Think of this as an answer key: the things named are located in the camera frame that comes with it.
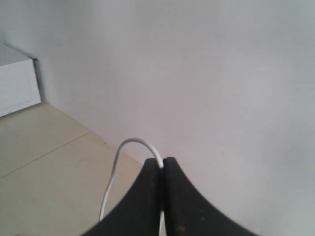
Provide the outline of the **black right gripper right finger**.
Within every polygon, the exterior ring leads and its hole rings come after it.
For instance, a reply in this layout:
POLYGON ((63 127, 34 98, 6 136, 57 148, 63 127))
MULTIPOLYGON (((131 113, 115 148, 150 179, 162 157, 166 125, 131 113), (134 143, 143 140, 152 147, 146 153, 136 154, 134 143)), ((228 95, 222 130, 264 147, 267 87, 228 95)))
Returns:
POLYGON ((174 157, 163 160, 163 210, 168 236, 253 236, 194 187, 174 157))

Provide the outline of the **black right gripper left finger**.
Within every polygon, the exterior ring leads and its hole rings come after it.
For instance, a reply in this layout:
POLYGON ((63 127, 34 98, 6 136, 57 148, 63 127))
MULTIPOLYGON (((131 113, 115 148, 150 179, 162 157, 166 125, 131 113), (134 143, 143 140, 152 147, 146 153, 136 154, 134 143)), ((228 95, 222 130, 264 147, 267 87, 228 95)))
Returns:
POLYGON ((135 182, 120 202, 85 236, 158 236, 160 222, 160 168, 146 159, 135 182))

